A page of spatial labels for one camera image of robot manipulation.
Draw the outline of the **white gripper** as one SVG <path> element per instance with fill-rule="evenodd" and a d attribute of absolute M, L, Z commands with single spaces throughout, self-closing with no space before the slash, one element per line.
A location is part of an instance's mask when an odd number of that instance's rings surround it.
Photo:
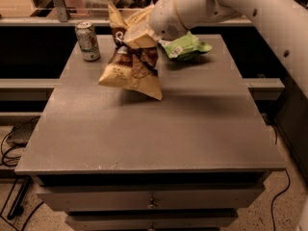
<path fill-rule="evenodd" d="M 154 6 L 129 15 L 125 23 L 130 28 L 124 35 L 124 43 L 132 49 L 151 48 L 157 45 L 157 35 L 171 40 L 184 36 L 188 30 L 180 21 L 175 5 L 175 0 L 158 0 Z M 148 17 L 148 24 L 140 23 Z"/>

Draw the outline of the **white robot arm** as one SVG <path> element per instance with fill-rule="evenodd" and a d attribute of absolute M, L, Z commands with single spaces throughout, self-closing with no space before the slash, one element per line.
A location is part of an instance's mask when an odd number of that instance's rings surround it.
<path fill-rule="evenodd" d="M 268 208 L 257 203 L 244 211 L 229 231 L 308 231 L 307 206 L 297 208 L 295 169 L 308 164 L 308 13 L 294 0 L 158 0 L 146 27 L 160 38 L 177 38 L 203 24 L 217 24 L 238 14 L 257 32 L 287 70 L 287 90 L 275 120 L 290 153 L 287 169 L 269 182 L 278 184 Z"/>

